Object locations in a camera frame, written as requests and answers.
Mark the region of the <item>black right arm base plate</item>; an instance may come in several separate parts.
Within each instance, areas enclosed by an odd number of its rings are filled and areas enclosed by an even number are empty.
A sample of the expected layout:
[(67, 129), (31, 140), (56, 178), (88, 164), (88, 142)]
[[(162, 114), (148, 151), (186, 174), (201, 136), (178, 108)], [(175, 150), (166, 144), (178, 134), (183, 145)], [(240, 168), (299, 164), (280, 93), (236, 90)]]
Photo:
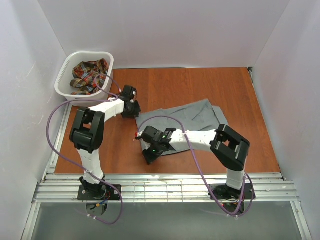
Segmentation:
[[(209, 185), (212, 193), (218, 200), (227, 200), (227, 201), (236, 201), (240, 198), (241, 189), (236, 190), (228, 187), (226, 184), (210, 184)], [(244, 193), (243, 199), (249, 200), (253, 196), (253, 199), (256, 198), (256, 194), (253, 193), (252, 186), (249, 183), (244, 184)]]

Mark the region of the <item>grey long sleeve shirt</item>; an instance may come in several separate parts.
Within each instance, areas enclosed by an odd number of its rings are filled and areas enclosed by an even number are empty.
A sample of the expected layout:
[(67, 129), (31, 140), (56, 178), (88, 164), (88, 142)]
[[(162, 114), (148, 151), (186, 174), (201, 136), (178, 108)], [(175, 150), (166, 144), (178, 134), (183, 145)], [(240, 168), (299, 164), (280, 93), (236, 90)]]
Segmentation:
[(227, 125), (228, 121), (220, 107), (211, 105), (208, 99), (186, 104), (183, 106), (158, 109), (140, 114), (136, 118), (138, 132), (147, 126), (164, 131), (176, 128), (182, 131), (209, 131), (219, 125)]

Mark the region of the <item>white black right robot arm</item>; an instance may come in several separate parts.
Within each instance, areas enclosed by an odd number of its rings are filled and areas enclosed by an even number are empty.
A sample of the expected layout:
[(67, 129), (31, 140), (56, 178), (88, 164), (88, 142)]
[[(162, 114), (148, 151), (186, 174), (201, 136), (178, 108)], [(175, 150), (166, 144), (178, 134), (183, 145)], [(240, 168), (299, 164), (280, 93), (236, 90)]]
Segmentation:
[(212, 152), (227, 169), (226, 185), (238, 191), (242, 188), (250, 142), (228, 125), (207, 131), (177, 128), (161, 131), (147, 126), (135, 134), (135, 139), (141, 141), (142, 155), (149, 165), (166, 152), (174, 154), (191, 149)]

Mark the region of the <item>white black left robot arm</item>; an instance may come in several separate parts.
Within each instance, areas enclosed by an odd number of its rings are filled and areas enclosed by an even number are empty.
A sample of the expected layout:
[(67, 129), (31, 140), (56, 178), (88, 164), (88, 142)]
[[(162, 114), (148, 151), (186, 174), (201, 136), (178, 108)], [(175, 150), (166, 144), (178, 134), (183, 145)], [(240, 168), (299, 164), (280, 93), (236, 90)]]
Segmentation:
[(104, 138), (105, 122), (117, 115), (130, 119), (138, 117), (141, 108), (136, 95), (136, 88), (125, 85), (117, 97), (77, 110), (69, 139), (77, 149), (84, 168), (84, 175), (80, 178), (83, 186), (96, 187), (104, 179), (99, 148)]

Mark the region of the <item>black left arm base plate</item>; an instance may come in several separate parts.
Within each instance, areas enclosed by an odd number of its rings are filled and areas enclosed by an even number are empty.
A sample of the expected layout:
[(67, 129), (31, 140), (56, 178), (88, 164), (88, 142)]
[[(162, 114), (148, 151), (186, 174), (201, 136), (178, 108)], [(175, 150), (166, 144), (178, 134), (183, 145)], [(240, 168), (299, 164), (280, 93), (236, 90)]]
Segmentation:
[(108, 185), (98, 185), (98, 189), (90, 189), (81, 185), (78, 190), (77, 200), (79, 201), (103, 201), (111, 200), (118, 201), (120, 200), (120, 195), (122, 191), (122, 186), (120, 184), (113, 185), (115, 188), (112, 188)]

